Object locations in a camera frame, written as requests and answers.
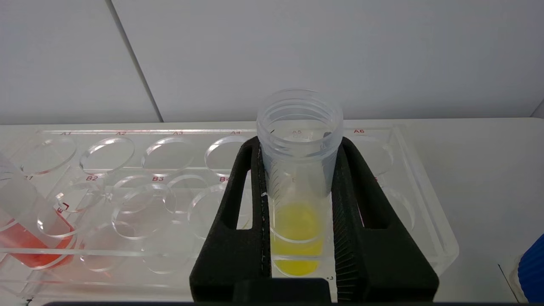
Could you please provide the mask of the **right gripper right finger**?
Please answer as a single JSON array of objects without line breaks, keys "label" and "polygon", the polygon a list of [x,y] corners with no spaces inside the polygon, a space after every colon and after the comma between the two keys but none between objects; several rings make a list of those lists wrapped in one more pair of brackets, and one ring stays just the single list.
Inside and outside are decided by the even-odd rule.
[{"label": "right gripper right finger", "polygon": [[346,137],[331,196],[338,302],[432,302],[439,277]]}]

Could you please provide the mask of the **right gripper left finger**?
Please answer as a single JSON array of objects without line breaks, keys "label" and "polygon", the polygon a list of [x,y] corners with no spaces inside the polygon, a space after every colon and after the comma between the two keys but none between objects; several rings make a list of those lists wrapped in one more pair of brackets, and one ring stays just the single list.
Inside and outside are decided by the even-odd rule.
[{"label": "right gripper left finger", "polygon": [[[251,228],[238,229],[247,174]],[[252,302],[252,289],[271,277],[269,203],[260,141],[243,143],[215,219],[189,276],[195,302]]]}]

